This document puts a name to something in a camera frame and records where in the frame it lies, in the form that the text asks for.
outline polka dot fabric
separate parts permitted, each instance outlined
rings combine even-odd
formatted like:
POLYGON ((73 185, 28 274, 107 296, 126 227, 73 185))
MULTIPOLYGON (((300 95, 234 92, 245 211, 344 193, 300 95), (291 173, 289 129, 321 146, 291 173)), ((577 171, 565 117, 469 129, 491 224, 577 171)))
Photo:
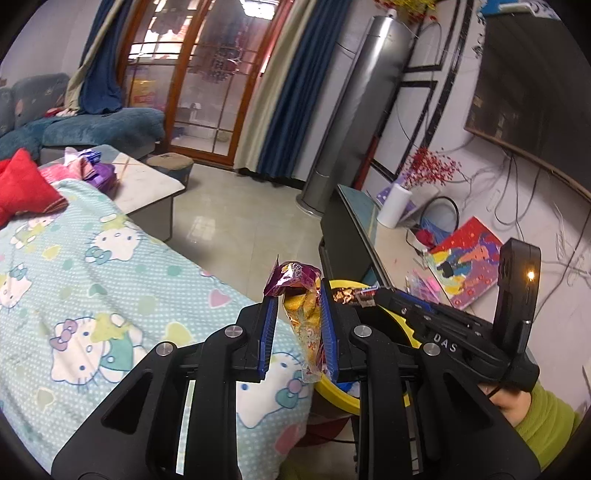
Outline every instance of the polka dot fabric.
MULTIPOLYGON (((47 471, 156 343, 203 342, 252 304, 143 233, 93 187, 54 185, 70 203, 63 213, 13 219, 0 230, 0 408, 47 471)), ((276 478, 305 432, 311 387, 298 383, 300 358, 289 326, 278 321, 266 380, 237 385, 244 479, 276 478)))

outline metal bolt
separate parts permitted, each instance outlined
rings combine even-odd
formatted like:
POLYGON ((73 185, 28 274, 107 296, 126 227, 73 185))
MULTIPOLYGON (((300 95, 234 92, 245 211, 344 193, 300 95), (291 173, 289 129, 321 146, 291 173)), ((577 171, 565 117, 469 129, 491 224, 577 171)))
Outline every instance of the metal bolt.
POLYGON ((425 353, 429 356, 437 356, 441 353, 441 348, 439 348, 439 345, 436 343, 425 343, 425 345, 423 345, 423 350, 425 350, 425 353))
POLYGON ((357 327, 353 329, 353 333, 358 337, 365 338, 371 335, 371 328, 367 325, 357 325, 357 327))
POLYGON ((174 345, 170 342, 163 342, 156 347, 156 353, 160 356, 167 356, 173 353, 174 345))
POLYGON ((224 333, 229 338, 236 338, 236 337, 240 337, 240 335, 242 335, 242 331, 243 330, 242 330, 241 326, 230 325, 229 327, 226 328, 226 330, 224 330, 224 333))

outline red cushion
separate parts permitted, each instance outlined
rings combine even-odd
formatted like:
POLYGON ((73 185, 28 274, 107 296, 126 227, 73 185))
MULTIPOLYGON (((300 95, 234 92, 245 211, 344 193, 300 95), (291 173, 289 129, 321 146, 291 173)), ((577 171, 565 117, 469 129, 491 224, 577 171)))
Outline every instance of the red cushion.
POLYGON ((0 161, 0 228, 17 213, 51 213, 67 205, 24 148, 9 160, 0 161))

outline vase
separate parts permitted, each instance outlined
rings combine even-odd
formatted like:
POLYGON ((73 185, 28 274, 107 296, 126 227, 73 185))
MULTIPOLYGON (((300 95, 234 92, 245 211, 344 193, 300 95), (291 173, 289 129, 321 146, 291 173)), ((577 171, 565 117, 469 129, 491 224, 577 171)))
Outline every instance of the vase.
POLYGON ((394 228, 404 213, 411 195, 409 190, 399 184, 392 185, 392 190, 378 214, 378 222, 387 228, 394 228))

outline human hand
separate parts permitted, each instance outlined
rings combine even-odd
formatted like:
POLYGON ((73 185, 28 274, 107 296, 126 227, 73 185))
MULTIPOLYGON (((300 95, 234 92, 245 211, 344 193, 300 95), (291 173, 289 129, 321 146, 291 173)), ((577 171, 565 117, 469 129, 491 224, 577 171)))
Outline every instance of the human hand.
MULTIPOLYGON (((484 392, 484 395, 488 395, 496 388, 493 385, 485 384, 480 384, 478 387, 484 392)), ((490 398, 490 401, 499 407, 501 413, 511 425, 517 427, 530 409, 531 394, 520 390, 501 388, 490 398)))

